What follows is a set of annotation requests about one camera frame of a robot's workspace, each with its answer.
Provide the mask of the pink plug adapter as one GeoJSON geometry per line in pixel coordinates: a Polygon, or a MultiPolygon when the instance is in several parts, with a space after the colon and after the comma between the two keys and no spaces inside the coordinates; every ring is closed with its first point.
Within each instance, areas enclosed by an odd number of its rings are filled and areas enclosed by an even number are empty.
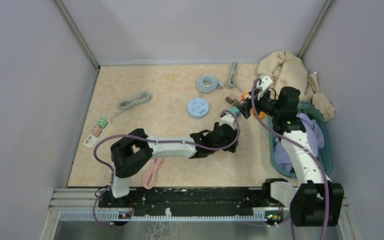
{"type": "Polygon", "coordinates": [[[237,102],[237,96],[231,93],[226,96],[225,101],[231,105],[234,105],[237,102]]]}
{"type": "Polygon", "coordinates": [[[241,105],[243,103],[244,99],[242,96],[236,96],[233,100],[233,104],[236,105],[241,105]]]}

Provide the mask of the teal plug adapter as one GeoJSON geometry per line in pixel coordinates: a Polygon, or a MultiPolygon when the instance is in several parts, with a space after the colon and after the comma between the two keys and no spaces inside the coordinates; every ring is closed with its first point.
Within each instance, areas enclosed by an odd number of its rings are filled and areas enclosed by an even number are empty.
{"type": "Polygon", "coordinates": [[[233,107],[231,107],[230,109],[229,109],[229,111],[232,113],[232,114],[234,114],[236,117],[239,117],[239,116],[241,116],[241,111],[240,111],[240,109],[239,108],[237,108],[237,107],[235,107],[235,106],[233,106],[233,107]]]}

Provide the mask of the orange power strip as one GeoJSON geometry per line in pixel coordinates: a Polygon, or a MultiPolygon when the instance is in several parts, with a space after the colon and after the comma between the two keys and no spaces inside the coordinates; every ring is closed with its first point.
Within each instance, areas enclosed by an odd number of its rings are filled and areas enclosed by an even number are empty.
{"type": "Polygon", "coordinates": [[[267,114],[264,113],[264,112],[262,112],[262,111],[260,111],[260,112],[256,115],[256,113],[255,113],[255,111],[254,111],[254,109],[253,109],[253,107],[252,107],[252,104],[243,104],[243,102],[242,102],[242,104],[239,105],[239,109],[240,109],[240,106],[243,106],[243,105],[251,107],[250,112],[252,113],[252,115],[251,115],[250,117],[254,116],[255,118],[264,119],[264,118],[267,116],[267,114]]]}

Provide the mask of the round blue socket hub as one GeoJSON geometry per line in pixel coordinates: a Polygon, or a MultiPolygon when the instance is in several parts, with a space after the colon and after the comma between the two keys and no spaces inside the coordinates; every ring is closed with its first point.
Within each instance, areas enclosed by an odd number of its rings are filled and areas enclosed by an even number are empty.
{"type": "Polygon", "coordinates": [[[188,115],[193,119],[205,118],[210,110],[209,103],[203,98],[193,98],[186,106],[188,115]]]}

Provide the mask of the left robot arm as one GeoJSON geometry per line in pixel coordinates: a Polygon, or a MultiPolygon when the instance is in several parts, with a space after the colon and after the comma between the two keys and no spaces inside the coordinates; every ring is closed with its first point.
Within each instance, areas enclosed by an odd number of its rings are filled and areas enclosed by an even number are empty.
{"type": "Polygon", "coordinates": [[[240,128],[237,116],[225,110],[213,130],[202,130],[184,137],[157,137],[137,128],[110,147],[114,165],[110,200],[124,207],[130,200],[131,177],[144,165],[158,158],[203,159],[215,152],[235,153],[240,128]]]}

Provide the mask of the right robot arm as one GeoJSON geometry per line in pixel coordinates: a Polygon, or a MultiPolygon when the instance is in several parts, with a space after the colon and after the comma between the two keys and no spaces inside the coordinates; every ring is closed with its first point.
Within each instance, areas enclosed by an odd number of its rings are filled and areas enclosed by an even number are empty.
{"type": "Polygon", "coordinates": [[[307,130],[298,117],[301,92],[294,87],[283,87],[274,99],[270,93],[272,84],[273,80],[264,74],[256,78],[240,110],[246,119],[253,116],[260,120],[260,113],[271,117],[272,125],[263,127],[286,150],[299,187],[284,179],[267,180],[261,199],[267,206],[281,202],[288,207],[296,227],[335,227],[339,223],[344,189],[341,184],[331,182],[311,149],[307,130]]]}

